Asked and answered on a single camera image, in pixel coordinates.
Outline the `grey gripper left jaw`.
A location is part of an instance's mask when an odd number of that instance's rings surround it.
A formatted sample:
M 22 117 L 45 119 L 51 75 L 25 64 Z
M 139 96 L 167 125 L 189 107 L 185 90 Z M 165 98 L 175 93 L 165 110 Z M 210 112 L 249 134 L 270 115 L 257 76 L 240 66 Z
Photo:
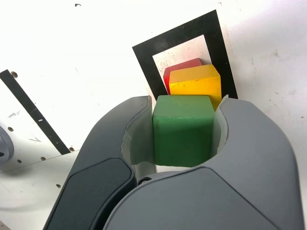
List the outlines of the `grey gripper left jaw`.
M 53 209 L 47 230 L 101 230 L 138 181 L 156 173 L 152 99 L 127 99 L 92 128 Z

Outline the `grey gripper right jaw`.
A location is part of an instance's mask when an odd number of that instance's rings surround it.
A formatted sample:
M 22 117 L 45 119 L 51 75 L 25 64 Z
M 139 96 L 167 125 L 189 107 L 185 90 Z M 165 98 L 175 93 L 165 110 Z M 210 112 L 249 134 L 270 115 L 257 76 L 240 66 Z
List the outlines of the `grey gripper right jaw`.
M 213 157 L 152 174 L 113 209 L 106 230 L 300 230 L 302 199 L 293 148 L 253 103 L 224 97 Z

